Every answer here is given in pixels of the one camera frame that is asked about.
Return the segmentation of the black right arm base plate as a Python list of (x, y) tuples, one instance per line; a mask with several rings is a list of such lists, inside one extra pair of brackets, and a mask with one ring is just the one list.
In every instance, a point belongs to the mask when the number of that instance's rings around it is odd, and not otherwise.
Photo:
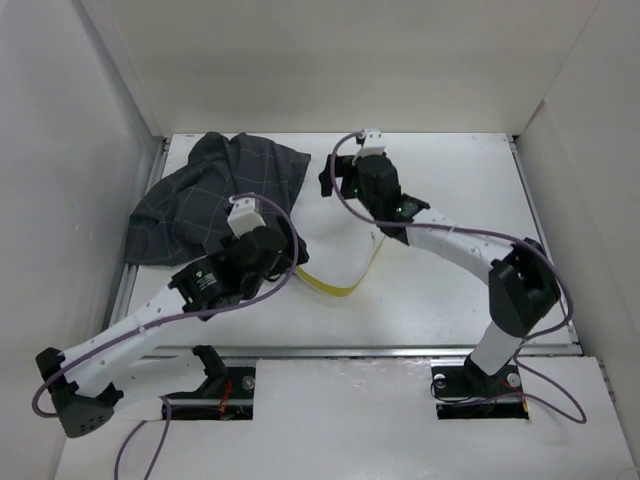
[(451, 401), (515, 393), (522, 384), (519, 369), (511, 364), (507, 364), (494, 376), (464, 365), (434, 365), (431, 367), (431, 375), (435, 397)]

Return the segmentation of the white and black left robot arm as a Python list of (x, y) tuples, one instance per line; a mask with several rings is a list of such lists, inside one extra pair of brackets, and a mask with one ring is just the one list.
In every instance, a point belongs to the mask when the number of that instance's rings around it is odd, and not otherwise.
[(144, 359), (173, 341), (193, 342), (214, 318), (264, 300), (265, 281), (287, 282), (307, 259), (296, 231), (258, 226), (226, 239), (222, 250), (183, 267), (117, 324), (66, 350), (41, 351), (33, 412), (57, 419), (67, 437), (79, 438), (146, 398), (217, 394), (229, 373), (211, 345), (193, 345), (184, 356), (156, 363)]

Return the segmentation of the dark grey checked pillowcase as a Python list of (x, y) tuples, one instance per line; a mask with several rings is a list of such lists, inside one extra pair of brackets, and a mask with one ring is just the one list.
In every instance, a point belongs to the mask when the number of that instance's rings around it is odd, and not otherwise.
[(290, 213), (311, 155), (265, 137), (208, 132), (187, 163), (159, 180), (129, 217), (125, 262), (178, 266), (213, 254), (231, 235), (228, 199), (257, 193)]

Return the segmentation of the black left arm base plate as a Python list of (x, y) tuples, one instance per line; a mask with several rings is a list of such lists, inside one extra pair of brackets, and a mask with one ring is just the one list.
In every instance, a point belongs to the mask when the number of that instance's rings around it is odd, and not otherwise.
[(167, 397), (175, 401), (221, 400), (230, 386), (230, 400), (252, 400), (256, 383), (254, 365), (226, 366), (224, 373), (207, 376), (197, 387), (170, 393)]

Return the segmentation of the white pillow with yellow band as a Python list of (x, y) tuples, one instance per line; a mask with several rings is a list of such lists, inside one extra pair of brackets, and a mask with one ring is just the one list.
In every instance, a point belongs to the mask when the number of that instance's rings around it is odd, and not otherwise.
[(349, 213), (338, 199), (323, 198), (313, 189), (299, 194), (292, 220), (309, 256), (296, 268), (297, 276), (321, 293), (350, 295), (369, 270), (383, 234)]

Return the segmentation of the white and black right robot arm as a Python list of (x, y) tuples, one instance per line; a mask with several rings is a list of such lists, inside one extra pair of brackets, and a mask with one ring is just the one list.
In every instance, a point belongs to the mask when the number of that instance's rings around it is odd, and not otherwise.
[(536, 324), (560, 299), (560, 288), (533, 240), (467, 233), (428, 203), (404, 193), (385, 154), (329, 155), (319, 175), (321, 194), (356, 199), (388, 238), (422, 249), (466, 270), (488, 288), (491, 322), (460, 370), (463, 397), (500, 393), (500, 375)]

